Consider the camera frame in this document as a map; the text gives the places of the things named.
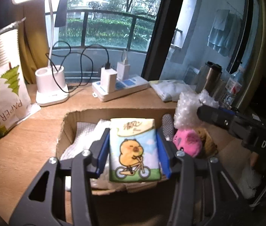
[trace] paper cup package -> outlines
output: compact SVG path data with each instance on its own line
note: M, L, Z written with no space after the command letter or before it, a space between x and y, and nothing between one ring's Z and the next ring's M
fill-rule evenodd
M21 69L18 47L18 23L0 30L0 137L31 114Z

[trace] white package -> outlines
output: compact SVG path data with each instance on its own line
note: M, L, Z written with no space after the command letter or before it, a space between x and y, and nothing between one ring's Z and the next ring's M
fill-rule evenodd
M164 102L177 102L180 93L194 92L191 87L181 80L151 81L151 87Z
M199 94L190 91L181 93L174 115L175 128L187 129L202 126L203 121L197 116L197 110L202 105L219 107L219 103L206 90Z

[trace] blue gripper pad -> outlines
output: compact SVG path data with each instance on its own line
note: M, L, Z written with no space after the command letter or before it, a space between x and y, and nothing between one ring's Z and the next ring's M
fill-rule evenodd
M228 110L228 109L224 109L224 108L222 108L222 107L219 107L219 110L222 110L222 111L224 111L224 112L226 112L226 113L228 113L228 114L230 114L230 115L235 115L235 112L233 112L233 111L231 111L231 110Z
M166 177L169 179L172 175L171 169L170 169L170 159L167 155L167 151L165 150L164 142L161 139L160 135L158 134L158 131L156 130L156 140L157 140L157 147L158 147L158 156L159 161L162 167L162 171L166 175Z
M104 172L105 164L109 153L109 144L110 144L110 133L106 135L105 141L102 145L102 149L98 156L97 170L96 170L97 177L99 177Z

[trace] desk lamp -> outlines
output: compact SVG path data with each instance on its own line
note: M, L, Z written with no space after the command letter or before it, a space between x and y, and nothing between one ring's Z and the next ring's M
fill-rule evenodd
M19 4L22 2L26 2L29 0L12 0L13 4ZM48 66L37 69L35 72L36 75L36 82L37 82L37 95L36 95L36 102L40 106L48 106L53 104L58 104L66 101L69 97L68 94L68 87L65 82L64 76L64 67L57 65L56 70L51 67L51 56L53 51L53 43L54 43L54 13L51 0L49 2L49 9L50 9L50 19L51 19L51 40L50 40L50 50L49 50L49 59L48 59Z

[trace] black cable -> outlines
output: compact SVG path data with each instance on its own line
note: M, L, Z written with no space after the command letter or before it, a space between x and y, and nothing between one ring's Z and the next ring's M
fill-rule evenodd
M106 47L104 47L104 46L102 46L102 45L99 45L99 44L92 44L92 45L86 46L86 47L84 48L84 50L83 50L82 53L84 53L86 49L91 48L91 47L93 47L93 46L98 46L98 47L101 47L101 48L105 49L105 51L106 51L106 53L107 53L107 58L108 58L108 61L107 61L107 63L105 64L105 69L110 69L109 53L108 53L108 50L107 50Z
M91 78L92 78L92 75L93 75L93 60L92 60L89 56L87 56L87 55L84 54L84 51L85 51L85 50L83 50L82 53L79 53L79 52L71 52L71 46L70 46L67 42L65 42L65 41L61 41L61 40L60 40L60 41L57 41L57 42L53 45L53 49L54 49L54 46L55 46L57 43L59 43L59 42L65 43L65 44L67 44L67 45L69 46L69 52L68 52L66 55L56 55L56 54L52 54L52 56L57 56L57 57L63 57L63 58L64 58L63 61L62 61L62 63L61 63L61 65L60 65L59 70L61 69L63 63L65 62L65 59L66 59L70 54L72 54L72 53L76 53L76 54L80 54L80 55L81 55L81 57L80 57L81 81L80 81L79 85L75 86L75 87L72 89L72 91L68 91L68 92L66 92L66 91L64 91L64 90L61 88L61 86L57 83L57 80L56 80L56 78L55 78L55 76L54 76L54 68L55 68L55 70L56 70L57 72L59 72L59 70L57 69L57 67L55 66L55 64L52 62L52 60L49 59L49 55L48 55L48 53L45 54L46 57L48 58L48 60L50 61L51 72L52 72L52 75L53 75L54 81L55 81L55 83L57 84L57 86L61 89L62 92L65 92L65 93L72 93L72 92L75 91L78 87L86 86L86 85L91 81ZM85 57L89 58L90 61L91 61L91 64L92 64L92 69L91 69L91 74L90 74L89 80L88 80L88 81L86 82L86 84L84 84L84 85L81 85L82 82L83 82L82 56L85 56Z

